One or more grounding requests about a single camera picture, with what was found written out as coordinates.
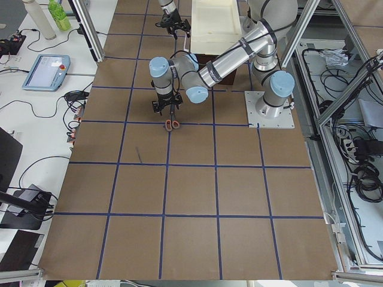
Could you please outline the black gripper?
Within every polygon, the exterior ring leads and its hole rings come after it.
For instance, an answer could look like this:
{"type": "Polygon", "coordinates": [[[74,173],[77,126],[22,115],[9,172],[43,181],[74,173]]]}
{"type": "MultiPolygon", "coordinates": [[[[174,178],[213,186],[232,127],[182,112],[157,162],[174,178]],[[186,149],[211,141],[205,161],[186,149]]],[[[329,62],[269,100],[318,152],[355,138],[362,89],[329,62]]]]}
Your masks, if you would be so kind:
{"type": "Polygon", "coordinates": [[[161,21],[159,22],[160,28],[165,28],[168,33],[171,33],[174,39],[178,39],[176,30],[182,30],[190,37],[190,23],[187,19],[182,20],[177,11],[173,13],[164,13],[161,21]]]}
{"type": "Polygon", "coordinates": [[[168,94],[157,93],[157,101],[152,101],[153,111],[162,115],[162,110],[168,105],[175,105],[177,110],[180,109],[183,99],[179,93],[170,92],[168,94]]]}

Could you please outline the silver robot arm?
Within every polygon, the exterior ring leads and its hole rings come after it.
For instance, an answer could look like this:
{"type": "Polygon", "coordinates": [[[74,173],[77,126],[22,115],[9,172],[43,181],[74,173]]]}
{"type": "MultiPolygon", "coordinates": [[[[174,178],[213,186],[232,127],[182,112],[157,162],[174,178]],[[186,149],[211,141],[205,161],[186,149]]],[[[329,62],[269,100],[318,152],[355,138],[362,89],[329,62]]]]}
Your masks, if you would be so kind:
{"type": "MultiPolygon", "coordinates": [[[[178,8],[174,1],[159,1],[161,9],[163,11],[163,16],[160,22],[156,23],[156,26],[159,28],[165,28],[168,34],[172,35],[175,40],[177,40],[177,30],[185,32],[186,37],[190,37],[190,23],[187,19],[182,20],[178,12],[178,8]]],[[[175,108],[179,108],[181,104],[181,96],[177,90],[174,89],[174,82],[172,82],[172,93],[173,97],[171,98],[170,105],[170,115],[175,114],[175,108]]]]}
{"type": "Polygon", "coordinates": [[[185,89],[189,101],[204,102],[208,90],[224,77],[247,60],[262,57],[265,48],[276,47],[278,40],[291,29],[298,9],[297,1],[248,1],[248,6],[253,28],[203,68],[192,53],[150,60],[151,83],[157,93],[157,100],[152,103],[155,113],[161,113],[166,106],[182,104],[181,95],[174,91],[175,80],[185,89]]]}

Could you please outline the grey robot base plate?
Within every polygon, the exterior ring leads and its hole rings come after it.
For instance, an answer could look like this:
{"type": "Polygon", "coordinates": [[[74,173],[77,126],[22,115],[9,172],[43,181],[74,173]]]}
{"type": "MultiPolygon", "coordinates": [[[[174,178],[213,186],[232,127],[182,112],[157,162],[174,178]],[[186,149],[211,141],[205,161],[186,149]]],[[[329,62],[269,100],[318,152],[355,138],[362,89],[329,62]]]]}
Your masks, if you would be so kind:
{"type": "Polygon", "coordinates": [[[294,129],[294,120],[287,98],[280,107],[264,102],[263,91],[245,91],[248,127],[260,129],[294,129]]]}

